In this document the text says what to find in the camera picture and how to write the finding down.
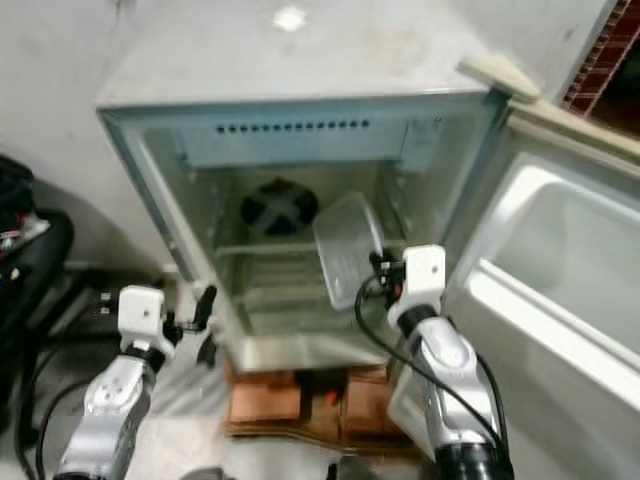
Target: orange component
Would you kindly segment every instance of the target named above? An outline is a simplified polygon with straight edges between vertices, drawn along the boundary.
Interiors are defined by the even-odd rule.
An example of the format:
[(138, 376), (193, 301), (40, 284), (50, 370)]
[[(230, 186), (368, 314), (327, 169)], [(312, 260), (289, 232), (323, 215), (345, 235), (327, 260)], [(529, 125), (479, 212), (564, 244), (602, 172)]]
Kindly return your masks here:
[(332, 407), (338, 404), (338, 392), (335, 390), (329, 390), (326, 394), (327, 403)]

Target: cable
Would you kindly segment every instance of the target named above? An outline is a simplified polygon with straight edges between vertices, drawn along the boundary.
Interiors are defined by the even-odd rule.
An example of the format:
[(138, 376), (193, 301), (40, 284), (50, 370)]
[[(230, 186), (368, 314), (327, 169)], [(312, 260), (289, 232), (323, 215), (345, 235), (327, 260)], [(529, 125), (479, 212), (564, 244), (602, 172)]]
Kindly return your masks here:
[(500, 438), (502, 439), (505, 450), (507, 451), (507, 453), (509, 453), (509, 434), (507, 433), (507, 421), (504, 415), (504, 405), (502, 405), (502, 395), (500, 394), (500, 389), (498, 388), (498, 382), (496, 381), (496, 377), (493, 376), (493, 372), (489, 368), (489, 365), (482, 357), (482, 355), (476, 353), (476, 357), (478, 358), (478, 363), (484, 370), (484, 373), (487, 376), (487, 380), (489, 380), (489, 384), (491, 385), (491, 391), (493, 392), (493, 398), (496, 403), (496, 410), (498, 414)]
[(358, 292), (356, 293), (356, 301), (355, 301), (355, 305), (354, 305), (354, 313), (355, 313), (355, 317), (356, 317), (356, 322), (357, 322), (358, 326), (360, 327), (360, 329), (364, 332), (364, 334), (367, 337), (369, 337), (369, 339), (373, 343), (378, 345), (381, 349), (383, 349), (391, 357), (393, 357), (396, 360), (404, 363), (406, 366), (411, 368), (411, 370), (413, 370), (415, 373), (417, 373), (418, 375), (420, 375), (421, 377), (423, 377), (427, 381), (433, 383), (436, 387), (441, 388), (442, 390), (447, 392), (449, 395), (451, 395), (454, 399), (456, 399), (464, 408), (467, 409), (467, 411), (478, 421), (478, 423), (480, 423), (482, 428), (484, 428), (487, 431), (487, 434), (489, 434), (489, 436), (493, 440), (493, 443), (495, 444), (496, 448), (499, 450), (499, 452), (504, 457), (504, 461), (511, 463), (510, 460), (509, 460), (509, 451), (506, 448), (504, 442), (501, 440), (500, 436), (496, 433), (496, 431), (489, 424), (489, 422), (487, 422), (487, 420), (475, 408), (473, 408), (464, 398), (462, 398), (451, 387), (449, 387), (445, 383), (441, 382), (437, 378), (429, 375), (428, 373), (423, 371), (420, 367), (418, 367), (415, 363), (413, 363), (410, 359), (405, 358), (403, 355), (399, 354), (393, 347), (387, 345), (365, 323), (364, 319), (362, 318), (362, 300), (365, 298), (366, 289), (369, 286), (369, 283), (371, 283), (371, 281), (375, 280), (375, 279), (376, 279), (375, 275), (369, 276), (362, 283), (362, 285), (360, 285), (360, 288), (358, 288)]
[(16, 459), (18, 460), (20, 468), (22, 469), (22, 472), (25, 474), (25, 476), (29, 480), (38, 480), (38, 479), (33, 470), (33, 467), (31, 466), (31, 464), (29, 463), (29, 460), (27, 459), (25, 448), (24, 448), (24, 445), (22, 444), (23, 439), (21, 438), (21, 435), (20, 435), (21, 433), (20, 428), (22, 424), (23, 406), (26, 402), (27, 396), (30, 395), (33, 389), (35, 388), (35, 385), (38, 381), (38, 377), (40, 376), (42, 371), (45, 369), (45, 367), (51, 362), (53, 357), (58, 352), (60, 352), (60, 350), (62, 350), (63, 347), (71, 346), (75, 344), (81, 344), (81, 343), (113, 341), (120, 337), (119, 334), (111, 334), (111, 333), (76, 334), (76, 335), (71, 335), (67, 333), (68, 329), (76, 321), (82, 318), (83, 315), (90, 308), (91, 306), (87, 306), (83, 308), (80, 312), (78, 312), (78, 314), (73, 319), (71, 319), (67, 323), (67, 325), (65, 325), (63, 332), (59, 334), (58, 337), (49, 337), (46, 339), (46, 340), (55, 340), (55, 343), (53, 344), (50, 343), (49, 345), (46, 345), (46, 344), (42, 345), (44, 348), (49, 348), (49, 352), (46, 354), (46, 356), (40, 361), (40, 363), (36, 367), (35, 371), (33, 372), (33, 375), (31, 376), (29, 384), (27, 385), (27, 388), (23, 389), (23, 392), (21, 395), (16, 396), (16, 404), (13, 409), (15, 412), (14, 417), (16, 418), (16, 421), (14, 424), (14, 431), (13, 431), (13, 448), (14, 448), (14, 454), (16, 456)]
[(27, 456), (24, 451), (25, 449), (24, 449), (24, 446), (22, 445), (22, 438), (20, 436), (20, 426), (22, 424), (22, 407), (26, 401), (27, 395), (29, 395), (30, 392), (33, 390), (33, 387), (35, 386), (35, 383), (38, 380), (38, 376), (40, 375), (40, 373), (42, 373), (42, 371), (47, 366), (47, 364), (51, 361), (54, 355), (59, 351), (60, 351), (59, 348), (54, 349), (50, 351), (42, 359), (42, 361), (40, 362), (36, 370), (33, 372), (33, 376), (31, 377), (31, 381), (29, 382), (28, 387), (23, 390), (22, 395), (16, 396), (16, 405), (14, 408), (14, 412), (15, 412), (14, 416), (16, 420), (13, 427), (13, 449), (14, 449), (16, 458), (18, 459), (18, 463), (20, 464), (20, 467), (22, 469), (22, 472), (26, 475), (26, 477), (29, 480), (37, 480), (37, 478), (33, 471), (33, 467), (29, 463), (29, 460), (27, 460)]
[(36, 443), (36, 472), (38, 473), (37, 480), (46, 480), (43, 459), (44, 439), (47, 433), (47, 427), (49, 426), (49, 421), (51, 420), (51, 416), (53, 415), (53, 411), (67, 395), (75, 392), (76, 390), (86, 387), (93, 381), (93, 379), (94, 377), (85, 378), (84, 380), (74, 382), (68, 387), (64, 388), (53, 398), (53, 400), (45, 410), (42, 421), (40, 422), (40, 429), (38, 431), (38, 442)]

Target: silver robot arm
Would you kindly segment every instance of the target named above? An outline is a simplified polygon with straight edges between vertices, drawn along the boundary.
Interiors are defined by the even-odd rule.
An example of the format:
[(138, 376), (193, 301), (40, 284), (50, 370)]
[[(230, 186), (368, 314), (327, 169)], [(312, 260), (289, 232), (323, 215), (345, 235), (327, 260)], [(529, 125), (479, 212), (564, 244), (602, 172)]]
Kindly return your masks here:
[[(188, 329), (204, 329), (215, 293), (205, 291)], [(156, 375), (173, 357), (183, 328), (167, 321), (161, 290), (131, 286), (120, 293), (118, 330), (122, 353), (87, 388), (84, 415), (54, 480), (124, 479)]]
[[(387, 320), (410, 342), (416, 366), (462, 397), (485, 420), (485, 426), (496, 432), (493, 394), (480, 381), (476, 352), (440, 315), (444, 249), (413, 247), (404, 251), (400, 263), (385, 262), (382, 257), (378, 262), (372, 258), (372, 263), (388, 293)], [(492, 436), (468, 408), (434, 382), (423, 379), (422, 386), (433, 460), (441, 478), (513, 479), (506, 449), (495, 444), (495, 434)]]

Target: plastic container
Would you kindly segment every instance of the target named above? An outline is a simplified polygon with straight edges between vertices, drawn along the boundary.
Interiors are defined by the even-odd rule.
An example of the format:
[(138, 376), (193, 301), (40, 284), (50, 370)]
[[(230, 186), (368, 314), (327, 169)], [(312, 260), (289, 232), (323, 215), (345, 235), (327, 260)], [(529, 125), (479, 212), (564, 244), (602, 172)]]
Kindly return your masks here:
[(331, 305), (353, 306), (358, 288), (373, 273), (369, 254), (382, 253), (375, 213), (362, 194), (352, 193), (320, 212), (313, 232)]

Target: fridge door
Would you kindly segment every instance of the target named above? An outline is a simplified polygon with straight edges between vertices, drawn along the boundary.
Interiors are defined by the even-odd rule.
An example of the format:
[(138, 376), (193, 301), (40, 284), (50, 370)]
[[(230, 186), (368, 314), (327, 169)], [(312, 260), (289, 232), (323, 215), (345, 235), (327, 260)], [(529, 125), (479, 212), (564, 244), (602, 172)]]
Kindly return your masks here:
[[(491, 147), (443, 310), (497, 377), (516, 476), (637, 478), (640, 143), (528, 99)], [(389, 414), (430, 452), (422, 380), (396, 378)]]

